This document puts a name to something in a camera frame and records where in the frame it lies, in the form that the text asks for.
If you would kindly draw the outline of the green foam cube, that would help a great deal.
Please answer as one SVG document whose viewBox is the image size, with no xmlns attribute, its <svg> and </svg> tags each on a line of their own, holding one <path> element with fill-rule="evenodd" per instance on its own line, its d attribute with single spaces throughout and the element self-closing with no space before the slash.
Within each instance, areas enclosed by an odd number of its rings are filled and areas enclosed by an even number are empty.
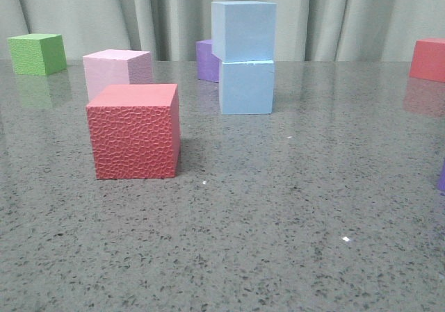
<svg viewBox="0 0 445 312">
<path fill-rule="evenodd" d="M 16 74 L 48 76 L 67 68 L 61 34 L 32 33 L 7 41 Z"/>
</svg>

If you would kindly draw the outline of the red foam cube right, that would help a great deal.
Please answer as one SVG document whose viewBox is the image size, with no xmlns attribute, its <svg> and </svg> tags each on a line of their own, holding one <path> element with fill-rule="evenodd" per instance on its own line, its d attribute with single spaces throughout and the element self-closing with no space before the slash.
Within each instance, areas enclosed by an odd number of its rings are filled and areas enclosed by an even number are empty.
<svg viewBox="0 0 445 312">
<path fill-rule="evenodd" d="M 444 38 L 416 41 L 409 77 L 444 82 Z"/>
</svg>

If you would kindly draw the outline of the purple foam cube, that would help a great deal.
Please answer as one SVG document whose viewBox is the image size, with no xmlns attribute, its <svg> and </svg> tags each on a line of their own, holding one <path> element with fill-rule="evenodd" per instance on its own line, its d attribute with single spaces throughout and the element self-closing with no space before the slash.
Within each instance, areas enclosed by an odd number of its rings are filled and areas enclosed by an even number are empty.
<svg viewBox="0 0 445 312">
<path fill-rule="evenodd" d="M 197 77 L 200 80 L 219 82 L 219 59 L 212 54 L 212 40 L 195 43 Z"/>
<path fill-rule="evenodd" d="M 445 191 L 445 163 L 442 165 L 442 170 L 439 175 L 439 180 L 437 182 L 437 189 L 440 191 Z"/>
</svg>

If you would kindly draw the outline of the red foam cube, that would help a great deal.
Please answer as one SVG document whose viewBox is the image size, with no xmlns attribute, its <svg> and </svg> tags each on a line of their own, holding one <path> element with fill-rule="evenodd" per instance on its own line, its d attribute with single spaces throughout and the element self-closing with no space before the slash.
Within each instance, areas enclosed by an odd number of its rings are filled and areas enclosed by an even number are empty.
<svg viewBox="0 0 445 312">
<path fill-rule="evenodd" d="M 175 84 L 110 85 L 86 106 L 98 179 L 176 175 L 180 150 Z"/>
<path fill-rule="evenodd" d="M 444 82 L 444 38 L 416 41 L 409 77 Z"/>
</svg>

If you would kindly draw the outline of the red foam cube front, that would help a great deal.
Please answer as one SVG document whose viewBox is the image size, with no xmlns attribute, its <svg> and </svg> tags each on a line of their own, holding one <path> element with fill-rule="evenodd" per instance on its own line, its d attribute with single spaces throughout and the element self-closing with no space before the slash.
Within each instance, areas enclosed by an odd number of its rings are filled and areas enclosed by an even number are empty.
<svg viewBox="0 0 445 312">
<path fill-rule="evenodd" d="M 110 85 L 86 106 L 98 179 L 176 175 L 180 150 L 175 84 Z"/>
</svg>

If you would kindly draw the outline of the far purple foam cube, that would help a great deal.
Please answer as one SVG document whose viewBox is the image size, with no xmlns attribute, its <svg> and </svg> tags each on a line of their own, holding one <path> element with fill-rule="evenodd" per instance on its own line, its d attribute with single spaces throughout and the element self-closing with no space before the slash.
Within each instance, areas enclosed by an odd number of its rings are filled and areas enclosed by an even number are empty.
<svg viewBox="0 0 445 312">
<path fill-rule="evenodd" d="M 212 40 L 195 43 L 197 77 L 200 80 L 219 82 L 219 59 L 212 54 Z"/>
</svg>

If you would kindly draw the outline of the near purple foam cube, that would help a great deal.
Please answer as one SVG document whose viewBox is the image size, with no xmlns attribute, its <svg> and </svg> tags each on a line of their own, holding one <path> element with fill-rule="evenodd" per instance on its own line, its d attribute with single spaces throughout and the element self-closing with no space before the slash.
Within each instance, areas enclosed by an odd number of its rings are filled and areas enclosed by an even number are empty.
<svg viewBox="0 0 445 312">
<path fill-rule="evenodd" d="M 442 165 L 442 170 L 439 175 L 439 180 L 437 182 L 437 189 L 440 191 L 445 191 L 445 163 Z"/>
</svg>

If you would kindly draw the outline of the grey-green curtain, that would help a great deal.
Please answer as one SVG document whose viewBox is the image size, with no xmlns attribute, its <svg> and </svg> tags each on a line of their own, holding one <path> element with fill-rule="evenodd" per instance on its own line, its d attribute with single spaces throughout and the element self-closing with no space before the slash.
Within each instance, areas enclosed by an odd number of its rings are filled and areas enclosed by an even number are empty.
<svg viewBox="0 0 445 312">
<path fill-rule="evenodd" d="M 71 59 L 135 49 L 194 60 L 214 1 L 276 3 L 278 61 L 409 61 L 418 39 L 444 36 L 444 0 L 1 0 L 1 56 L 9 37 L 58 33 Z"/>
</svg>

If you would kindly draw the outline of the light blue foam cube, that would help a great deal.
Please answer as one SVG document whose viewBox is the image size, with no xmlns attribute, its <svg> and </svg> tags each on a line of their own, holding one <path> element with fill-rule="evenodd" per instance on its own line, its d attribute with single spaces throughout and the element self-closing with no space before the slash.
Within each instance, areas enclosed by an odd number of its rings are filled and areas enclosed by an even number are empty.
<svg viewBox="0 0 445 312">
<path fill-rule="evenodd" d="M 271 2 L 212 2 L 213 55 L 223 62 L 274 59 L 276 14 Z"/>
<path fill-rule="evenodd" d="M 219 103 L 223 115 L 270 114 L 275 63 L 272 60 L 220 62 Z"/>
</svg>

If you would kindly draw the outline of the pink foam cube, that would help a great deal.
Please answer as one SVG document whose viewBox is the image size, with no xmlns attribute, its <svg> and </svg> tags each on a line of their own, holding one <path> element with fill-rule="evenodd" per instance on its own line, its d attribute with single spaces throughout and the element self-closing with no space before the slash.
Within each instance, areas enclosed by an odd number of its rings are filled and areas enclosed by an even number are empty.
<svg viewBox="0 0 445 312">
<path fill-rule="evenodd" d="M 106 49 L 85 55 L 83 66 L 89 101 L 108 85 L 153 82 L 150 51 Z"/>
</svg>

